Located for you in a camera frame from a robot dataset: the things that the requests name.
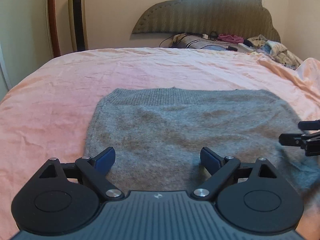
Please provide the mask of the brown wooden door frame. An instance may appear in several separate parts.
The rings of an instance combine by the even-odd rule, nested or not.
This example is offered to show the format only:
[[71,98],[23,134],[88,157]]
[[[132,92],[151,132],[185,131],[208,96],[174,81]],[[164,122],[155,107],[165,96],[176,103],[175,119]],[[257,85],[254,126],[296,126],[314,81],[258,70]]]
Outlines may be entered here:
[[50,40],[52,44],[53,57],[61,56],[59,39],[57,34],[56,25],[56,11],[55,11],[55,0],[47,0],[48,5],[48,24],[50,32]]

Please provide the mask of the peach blanket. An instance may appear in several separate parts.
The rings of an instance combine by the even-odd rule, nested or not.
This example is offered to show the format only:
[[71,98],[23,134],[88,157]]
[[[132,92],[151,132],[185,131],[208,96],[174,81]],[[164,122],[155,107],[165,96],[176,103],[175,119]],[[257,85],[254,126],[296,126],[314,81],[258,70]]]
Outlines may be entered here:
[[257,63],[277,76],[291,81],[295,86],[319,100],[319,61],[317,59],[304,60],[296,70],[284,67],[267,58],[261,58]]

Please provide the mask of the olive upholstered headboard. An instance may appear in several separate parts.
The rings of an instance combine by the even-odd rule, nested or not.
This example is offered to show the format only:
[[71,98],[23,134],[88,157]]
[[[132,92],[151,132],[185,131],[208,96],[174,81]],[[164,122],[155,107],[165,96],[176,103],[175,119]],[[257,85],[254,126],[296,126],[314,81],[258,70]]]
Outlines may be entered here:
[[262,0],[169,0],[149,7],[132,30],[133,34],[212,32],[280,41]]

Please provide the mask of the grey knitted sweater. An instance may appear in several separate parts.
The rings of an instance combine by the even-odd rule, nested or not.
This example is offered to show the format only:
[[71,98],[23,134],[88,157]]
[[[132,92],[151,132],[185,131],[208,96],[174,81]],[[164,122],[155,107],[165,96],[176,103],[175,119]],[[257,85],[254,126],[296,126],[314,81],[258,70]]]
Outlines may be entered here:
[[109,180],[122,191],[191,190],[208,174],[200,150],[243,162],[267,158],[303,196],[300,231],[319,228],[319,159],[283,147],[299,116],[266,90],[116,89],[102,98],[87,130],[86,156],[116,150]]

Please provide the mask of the gold tower fan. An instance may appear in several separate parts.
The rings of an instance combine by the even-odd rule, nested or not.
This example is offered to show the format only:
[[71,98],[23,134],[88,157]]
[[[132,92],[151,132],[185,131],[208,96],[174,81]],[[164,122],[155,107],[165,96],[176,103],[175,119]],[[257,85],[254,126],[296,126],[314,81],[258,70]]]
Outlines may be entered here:
[[68,0],[68,14],[73,51],[88,50],[85,0]]

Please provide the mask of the white glass wardrobe door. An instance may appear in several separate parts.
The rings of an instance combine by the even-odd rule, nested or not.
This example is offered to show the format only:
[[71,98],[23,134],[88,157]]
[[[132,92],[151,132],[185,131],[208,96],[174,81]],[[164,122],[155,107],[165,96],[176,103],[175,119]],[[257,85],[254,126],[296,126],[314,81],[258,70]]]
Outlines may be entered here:
[[1,97],[53,58],[48,0],[1,0]]

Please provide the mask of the magenta garment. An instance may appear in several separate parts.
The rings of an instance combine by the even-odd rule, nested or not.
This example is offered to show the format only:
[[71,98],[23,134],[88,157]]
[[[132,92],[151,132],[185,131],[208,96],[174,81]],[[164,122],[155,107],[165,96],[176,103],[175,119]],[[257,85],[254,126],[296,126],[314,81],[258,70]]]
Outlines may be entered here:
[[237,35],[231,35],[231,34],[220,34],[217,37],[218,40],[223,42],[228,42],[232,44],[239,44],[244,42],[244,38],[237,36]]

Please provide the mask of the pink bed sheet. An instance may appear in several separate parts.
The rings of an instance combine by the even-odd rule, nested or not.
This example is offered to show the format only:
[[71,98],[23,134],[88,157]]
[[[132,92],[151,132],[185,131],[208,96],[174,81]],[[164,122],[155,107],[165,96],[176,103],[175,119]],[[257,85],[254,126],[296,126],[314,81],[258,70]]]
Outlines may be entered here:
[[233,51],[123,48],[52,59],[1,101],[1,239],[17,232],[16,193],[50,157],[82,156],[99,100],[117,88],[265,89],[303,120],[319,118],[319,100],[257,61],[263,54]]

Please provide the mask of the pile of light clothes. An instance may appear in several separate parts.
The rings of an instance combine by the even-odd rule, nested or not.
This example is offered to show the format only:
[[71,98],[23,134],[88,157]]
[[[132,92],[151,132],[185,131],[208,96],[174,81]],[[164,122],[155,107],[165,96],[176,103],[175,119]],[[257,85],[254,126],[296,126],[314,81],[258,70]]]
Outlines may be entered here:
[[250,37],[247,41],[251,42],[256,51],[264,53],[272,60],[292,70],[296,70],[303,62],[282,43],[268,40],[263,35]]

